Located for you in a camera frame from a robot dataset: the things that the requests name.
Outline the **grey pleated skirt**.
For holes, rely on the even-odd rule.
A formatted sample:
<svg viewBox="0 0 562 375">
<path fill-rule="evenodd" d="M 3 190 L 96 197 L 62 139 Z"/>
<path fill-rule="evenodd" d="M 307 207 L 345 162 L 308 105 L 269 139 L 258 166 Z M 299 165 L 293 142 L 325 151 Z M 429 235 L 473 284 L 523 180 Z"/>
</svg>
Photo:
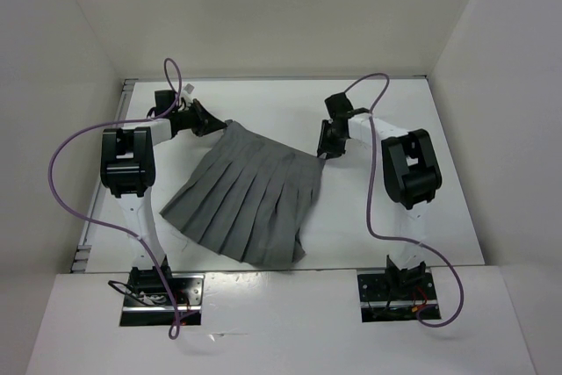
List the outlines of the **grey pleated skirt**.
<svg viewBox="0 0 562 375">
<path fill-rule="evenodd" d="M 241 263 L 289 268 L 320 194 L 324 160 L 229 121 L 161 216 L 202 247 Z"/>
</svg>

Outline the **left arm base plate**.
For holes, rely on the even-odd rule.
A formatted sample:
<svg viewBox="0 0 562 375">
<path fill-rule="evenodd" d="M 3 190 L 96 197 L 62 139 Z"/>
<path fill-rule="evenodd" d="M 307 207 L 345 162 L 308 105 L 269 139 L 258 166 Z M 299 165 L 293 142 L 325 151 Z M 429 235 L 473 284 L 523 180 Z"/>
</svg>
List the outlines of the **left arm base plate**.
<svg viewBox="0 0 562 375">
<path fill-rule="evenodd" d="M 183 327 L 200 326 L 205 276 L 201 273 L 171 273 L 169 288 L 177 303 Z M 121 327 L 169 326 L 175 319 L 174 307 L 156 274 L 129 275 L 126 282 L 108 284 L 123 296 Z"/>
</svg>

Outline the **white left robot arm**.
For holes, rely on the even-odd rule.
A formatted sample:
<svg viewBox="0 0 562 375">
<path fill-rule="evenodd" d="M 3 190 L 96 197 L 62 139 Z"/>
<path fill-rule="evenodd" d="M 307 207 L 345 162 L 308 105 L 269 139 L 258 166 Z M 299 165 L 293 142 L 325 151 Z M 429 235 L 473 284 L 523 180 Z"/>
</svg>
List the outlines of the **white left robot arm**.
<svg viewBox="0 0 562 375">
<path fill-rule="evenodd" d="M 155 304 L 169 302 L 175 293 L 166 253 L 159 242 L 151 189 L 155 184 L 154 147 L 172 140 L 181 131 L 202 137 L 227 124 L 215 118 L 185 89 L 157 90 L 155 105 L 147 117 L 102 134 L 100 176 L 102 185 L 117 199 L 125 218 L 125 230 L 134 248 L 128 290 L 144 293 Z"/>
</svg>

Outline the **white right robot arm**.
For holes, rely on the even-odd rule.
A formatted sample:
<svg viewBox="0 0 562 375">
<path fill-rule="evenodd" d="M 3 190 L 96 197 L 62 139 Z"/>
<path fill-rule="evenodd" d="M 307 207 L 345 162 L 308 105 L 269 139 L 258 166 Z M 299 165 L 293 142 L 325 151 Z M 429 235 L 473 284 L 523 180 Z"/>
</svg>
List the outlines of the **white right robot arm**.
<svg viewBox="0 0 562 375">
<path fill-rule="evenodd" d="M 374 118 L 368 109 L 354 108 L 343 92 L 328 97 L 325 105 L 329 118 L 321 124 L 319 157 L 342 156 L 348 140 L 361 141 L 371 147 L 367 228 L 378 240 L 402 243 L 386 257 L 385 288 L 395 299 L 403 299 L 424 277 L 426 264 L 421 249 L 425 214 L 443 183 L 429 132 L 407 130 Z M 372 227 L 371 203 L 378 165 L 382 168 L 385 192 L 396 205 L 392 235 L 377 234 Z"/>
</svg>

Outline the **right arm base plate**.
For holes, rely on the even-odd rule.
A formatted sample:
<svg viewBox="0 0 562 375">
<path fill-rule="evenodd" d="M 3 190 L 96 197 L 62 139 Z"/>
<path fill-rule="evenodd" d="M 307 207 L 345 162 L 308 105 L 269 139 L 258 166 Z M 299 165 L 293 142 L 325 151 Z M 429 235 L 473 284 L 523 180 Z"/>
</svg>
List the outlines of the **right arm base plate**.
<svg viewBox="0 0 562 375">
<path fill-rule="evenodd" d="M 357 289 L 362 323 L 415 321 L 418 311 L 424 320 L 441 319 L 430 271 L 404 287 L 391 287 L 383 270 L 359 271 Z"/>
</svg>

